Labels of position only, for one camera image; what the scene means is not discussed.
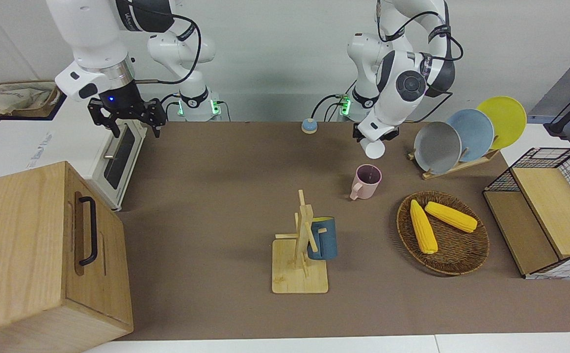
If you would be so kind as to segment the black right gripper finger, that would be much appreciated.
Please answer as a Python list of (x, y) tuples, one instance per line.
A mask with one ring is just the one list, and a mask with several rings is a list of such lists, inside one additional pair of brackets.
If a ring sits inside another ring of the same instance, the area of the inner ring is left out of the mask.
[(162, 102), (155, 98), (145, 102), (145, 123), (152, 129), (155, 138), (161, 135), (161, 129), (166, 125), (168, 115), (162, 107)]
[(87, 108), (95, 125), (103, 126), (110, 130), (114, 138), (119, 138), (121, 136), (119, 126), (116, 122), (118, 119), (117, 115), (110, 112), (108, 116), (104, 116), (103, 109), (106, 110), (106, 108), (104, 107), (101, 99), (90, 99)]

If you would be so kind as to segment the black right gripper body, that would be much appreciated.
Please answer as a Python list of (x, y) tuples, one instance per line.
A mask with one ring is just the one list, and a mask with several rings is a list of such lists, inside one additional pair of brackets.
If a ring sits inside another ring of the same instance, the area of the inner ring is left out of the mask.
[(134, 79), (121, 88), (100, 93), (95, 103), (118, 119), (139, 119), (146, 112), (146, 103)]

